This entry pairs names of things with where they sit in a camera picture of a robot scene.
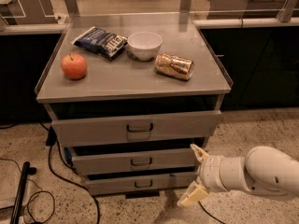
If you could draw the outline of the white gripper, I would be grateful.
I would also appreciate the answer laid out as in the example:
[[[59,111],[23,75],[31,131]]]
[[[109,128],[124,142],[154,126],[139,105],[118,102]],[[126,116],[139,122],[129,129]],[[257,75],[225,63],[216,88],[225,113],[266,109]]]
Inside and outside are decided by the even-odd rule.
[[[196,144],[190,144],[190,147],[194,152],[195,158],[201,163],[199,178],[206,188],[197,181],[193,181],[179,198],[177,202],[179,207],[193,206],[197,202],[204,200],[209,195],[209,191],[225,191],[225,186],[223,186],[220,176],[222,157],[208,156],[208,154]]]

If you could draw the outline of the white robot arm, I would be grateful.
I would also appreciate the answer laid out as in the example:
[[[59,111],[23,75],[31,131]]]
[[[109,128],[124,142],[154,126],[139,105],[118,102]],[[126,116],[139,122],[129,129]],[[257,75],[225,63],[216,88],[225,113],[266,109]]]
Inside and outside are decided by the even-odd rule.
[[[273,147],[254,147],[244,157],[209,155],[191,144],[200,165],[196,179],[177,205],[193,206],[210,192],[238,190],[248,195],[288,201],[299,196],[299,162]]]

